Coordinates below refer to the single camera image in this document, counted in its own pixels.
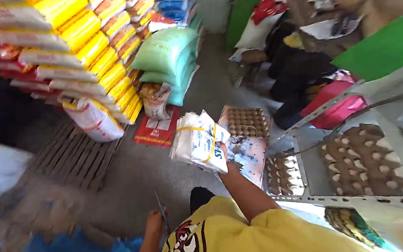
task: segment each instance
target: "scissors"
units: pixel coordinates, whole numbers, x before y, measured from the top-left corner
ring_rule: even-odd
[[[167,234],[170,235],[171,234],[171,227],[169,226],[169,220],[168,220],[168,218],[166,216],[166,213],[164,212],[164,208],[160,203],[160,199],[158,198],[158,194],[156,194],[156,191],[155,191],[155,196],[156,196],[156,199],[158,200],[158,205],[160,205],[160,211],[161,211],[161,215],[163,216],[163,219],[164,219],[164,224],[167,227]]]

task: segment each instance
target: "pink bag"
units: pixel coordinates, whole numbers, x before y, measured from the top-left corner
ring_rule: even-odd
[[[352,83],[346,81],[334,81],[325,86],[316,95],[301,112],[300,115],[305,117],[314,112],[318,107],[325,104],[328,100],[336,97],[341,92],[352,86]],[[348,116],[363,109],[367,106],[363,96],[352,95],[339,101],[333,107],[329,108],[317,118],[310,121],[310,124],[319,129],[331,130],[341,124]]]

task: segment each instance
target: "yellow rubber band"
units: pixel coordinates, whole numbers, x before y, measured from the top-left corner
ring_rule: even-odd
[[[208,161],[211,159],[212,154],[214,153],[214,146],[215,146],[215,123],[214,123],[214,132],[212,133],[212,136],[214,137],[214,139],[213,139],[213,141],[212,141],[211,152],[209,153],[208,158],[207,158],[205,161],[203,161],[203,163],[208,162]]]
[[[181,127],[180,129],[177,129],[176,132],[180,130],[205,130],[203,128],[197,128],[197,127]]]

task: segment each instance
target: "egg tray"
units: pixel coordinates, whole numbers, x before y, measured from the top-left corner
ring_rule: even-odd
[[[270,137],[262,108],[230,108],[228,110],[228,132],[231,137]]]

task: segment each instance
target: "hand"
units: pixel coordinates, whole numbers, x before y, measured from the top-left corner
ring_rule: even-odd
[[[222,149],[223,155],[225,156],[225,160],[228,163],[228,149],[227,149],[227,146],[222,142],[216,142],[215,144]]]
[[[166,207],[164,207],[164,212],[168,216]],[[146,224],[146,236],[150,235],[161,238],[163,235],[163,223],[163,215],[159,209],[150,211]]]

